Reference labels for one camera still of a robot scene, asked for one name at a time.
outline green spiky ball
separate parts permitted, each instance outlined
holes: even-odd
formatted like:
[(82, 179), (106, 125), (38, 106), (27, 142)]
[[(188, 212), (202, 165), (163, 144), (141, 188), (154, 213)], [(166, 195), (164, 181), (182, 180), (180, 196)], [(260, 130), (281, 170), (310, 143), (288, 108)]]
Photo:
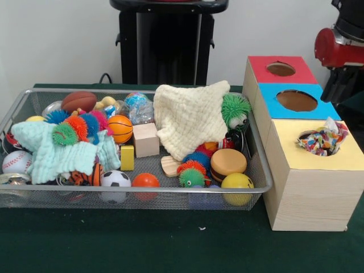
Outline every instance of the green spiky ball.
[(185, 188), (191, 188), (193, 186), (205, 186), (204, 175), (196, 169), (186, 169), (180, 175), (180, 185)]
[(59, 145), (74, 145), (78, 141), (76, 132), (66, 122), (53, 128), (52, 137), (54, 142)]
[(226, 94), (224, 96), (221, 114), (229, 129), (236, 129), (236, 126), (232, 124), (244, 126), (243, 121), (250, 111), (251, 106), (247, 99), (235, 94)]

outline box hole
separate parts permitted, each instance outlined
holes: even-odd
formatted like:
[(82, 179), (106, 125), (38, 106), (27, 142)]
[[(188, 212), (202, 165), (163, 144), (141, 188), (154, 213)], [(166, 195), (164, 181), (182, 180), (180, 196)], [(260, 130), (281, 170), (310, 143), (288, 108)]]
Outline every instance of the box hole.
[(295, 112), (310, 112), (317, 108), (317, 100), (311, 95), (298, 90), (285, 90), (277, 94), (279, 103)]
[(276, 61), (267, 66), (269, 72), (280, 77), (292, 76), (296, 73), (294, 67), (289, 64)]

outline stacked boxes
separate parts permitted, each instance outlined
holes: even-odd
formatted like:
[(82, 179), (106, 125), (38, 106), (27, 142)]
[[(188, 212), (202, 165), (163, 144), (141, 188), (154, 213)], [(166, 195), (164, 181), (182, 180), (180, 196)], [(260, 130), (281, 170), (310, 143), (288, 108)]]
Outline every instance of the stacked boxes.
[(317, 156), (296, 144), (326, 119), (342, 122), (301, 57), (247, 60), (248, 97), (274, 179), (264, 194), (273, 230), (343, 231), (364, 190), (364, 154), (349, 134), (337, 154)]

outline orange toy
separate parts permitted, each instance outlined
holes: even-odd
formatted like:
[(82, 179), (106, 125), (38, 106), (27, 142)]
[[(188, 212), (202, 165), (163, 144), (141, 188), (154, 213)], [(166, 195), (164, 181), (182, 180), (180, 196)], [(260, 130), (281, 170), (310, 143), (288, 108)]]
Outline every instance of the orange toy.
[(133, 135), (131, 121), (123, 115), (115, 115), (107, 121), (110, 129), (114, 132), (113, 137), (116, 144), (127, 142)]

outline wooden block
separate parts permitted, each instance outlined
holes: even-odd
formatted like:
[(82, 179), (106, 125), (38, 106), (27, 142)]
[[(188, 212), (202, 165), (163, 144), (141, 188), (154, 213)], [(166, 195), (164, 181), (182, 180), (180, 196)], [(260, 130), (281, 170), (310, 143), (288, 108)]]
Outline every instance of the wooden block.
[(137, 158), (159, 155), (159, 138), (156, 133), (157, 128), (154, 123), (133, 126), (133, 142)]
[(133, 171), (134, 170), (134, 146), (123, 145), (120, 147), (120, 161), (121, 171)]
[(182, 164), (182, 162), (177, 161), (172, 156), (162, 157), (160, 163), (162, 164), (163, 172), (167, 177), (178, 176), (177, 169)]

